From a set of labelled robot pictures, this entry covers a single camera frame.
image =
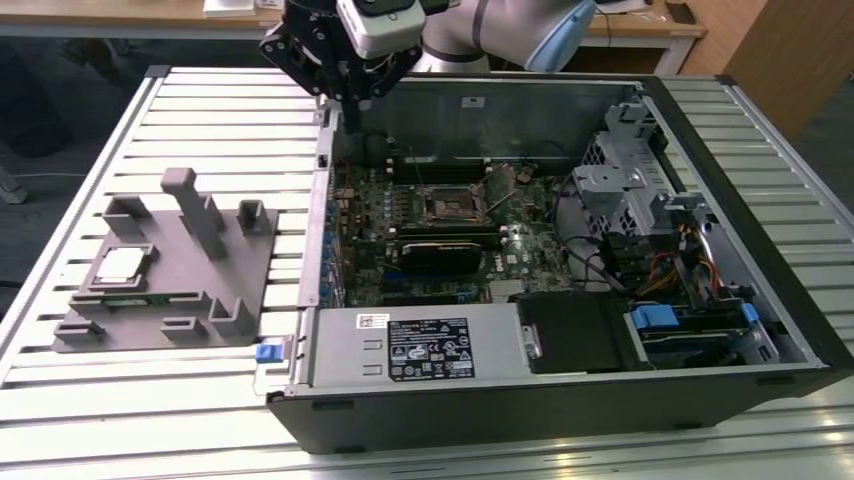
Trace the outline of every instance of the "slotted aluminum table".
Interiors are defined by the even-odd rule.
[[[854,346],[854,221],[739,88],[668,78],[772,239]],[[262,336],[293,332],[316,154],[316,101],[273,69],[146,78],[0,324],[0,477],[416,479],[852,478],[854,380],[712,429],[366,455],[312,456],[254,393],[254,347],[61,355],[54,328],[98,252],[110,195],[159,192],[193,167],[221,208],[282,211]],[[695,180],[670,152],[685,184]]]

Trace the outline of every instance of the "power supply label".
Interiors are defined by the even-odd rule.
[[[409,382],[474,376],[466,318],[389,321],[389,378]]]

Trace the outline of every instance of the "blue tab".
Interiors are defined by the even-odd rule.
[[[677,312],[670,305],[641,305],[632,311],[636,328],[678,327]]]
[[[753,303],[743,303],[743,313],[748,323],[752,325],[760,321],[760,312],[757,312],[757,307],[753,306]]]
[[[281,363],[285,361],[285,345],[262,344],[256,350],[257,363]]]

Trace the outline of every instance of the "white label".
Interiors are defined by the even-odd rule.
[[[388,313],[357,314],[357,328],[386,328],[389,325]]]
[[[285,8],[285,0],[256,0],[256,4],[261,8]]]
[[[464,108],[486,107],[486,97],[464,97]]]

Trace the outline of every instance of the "black plastic cover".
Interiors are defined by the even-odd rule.
[[[401,269],[408,275],[473,275],[481,268],[481,245],[414,243],[401,250]]]
[[[620,295],[589,292],[526,294],[517,300],[522,325],[534,327],[541,358],[533,373],[641,370]]]

